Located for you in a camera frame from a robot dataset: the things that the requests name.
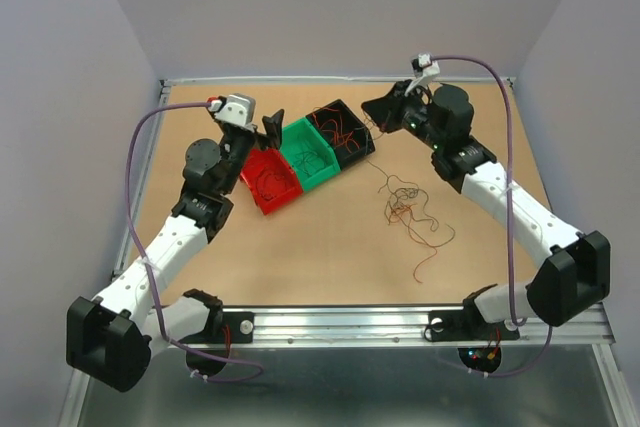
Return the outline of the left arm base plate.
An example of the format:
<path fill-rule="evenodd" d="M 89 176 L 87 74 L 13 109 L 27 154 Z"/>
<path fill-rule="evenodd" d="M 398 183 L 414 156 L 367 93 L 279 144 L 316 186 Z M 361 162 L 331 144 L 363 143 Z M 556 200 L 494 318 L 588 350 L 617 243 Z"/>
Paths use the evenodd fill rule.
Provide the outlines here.
<path fill-rule="evenodd" d="M 181 331 L 172 336 L 187 344 L 251 344 L 253 342 L 254 313 L 250 311 L 219 311 L 196 318 L 196 323 L 179 324 Z"/>

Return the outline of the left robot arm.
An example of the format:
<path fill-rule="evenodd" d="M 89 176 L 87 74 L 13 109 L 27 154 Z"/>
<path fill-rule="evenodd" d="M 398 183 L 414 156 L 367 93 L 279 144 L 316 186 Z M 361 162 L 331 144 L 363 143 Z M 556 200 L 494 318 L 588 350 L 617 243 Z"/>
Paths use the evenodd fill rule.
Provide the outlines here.
<path fill-rule="evenodd" d="M 251 113 L 234 113 L 228 98 L 202 103 L 222 131 L 220 141 L 198 139 L 185 153 L 184 183 L 176 205 L 148 246 L 128 227 L 139 252 L 134 262 L 93 298 L 77 298 L 66 316 L 66 362 L 119 392 L 131 390 L 154 356 L 177 347 L 208 361 L 190 374 L 204 382 L 220 381 L 234 363 L 233 330 L 223 303 L 191 289 L 162 306 L 161 292 L 224 227 L 229 199 L 252 150 L 277 149 L 282 143 L 284 112 L 262 119 L 259 132 Z"/>

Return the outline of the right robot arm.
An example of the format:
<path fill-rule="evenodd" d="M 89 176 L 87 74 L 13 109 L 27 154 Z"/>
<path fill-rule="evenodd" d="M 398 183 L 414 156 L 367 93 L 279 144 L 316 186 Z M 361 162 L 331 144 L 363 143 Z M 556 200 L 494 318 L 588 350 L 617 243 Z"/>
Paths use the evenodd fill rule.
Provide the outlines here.
<path fill-rule="evenodd" d="M 470 294 L 460 313 L 463 331 L 482 337 L 496 323 L 536 317 L 559 327 L 610 293 L 611 244 L 599 231 L 583 233 L 557 218 L 517 182 L 471 134 L 474 108 L 461 88 L 409 91 L 400 81 L 363 111 L 383 133 L 404 130 L 433 151 L 438 176 L 502 224 L 538 270 Z"/>

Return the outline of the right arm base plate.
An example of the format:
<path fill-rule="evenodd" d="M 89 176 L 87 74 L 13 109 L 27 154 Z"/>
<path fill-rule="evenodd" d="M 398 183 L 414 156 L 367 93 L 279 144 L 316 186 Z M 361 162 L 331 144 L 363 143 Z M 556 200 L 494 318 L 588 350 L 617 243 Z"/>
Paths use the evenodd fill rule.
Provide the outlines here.
<path fill-rule="evenodd" d="M 471 342 L 489 340 L 518 340 L 518 329 L 509 330 L 504 323 L 487 323 L 479 314 L 465 309 L 433 310 L 423 330 L 430 342 Z"/>

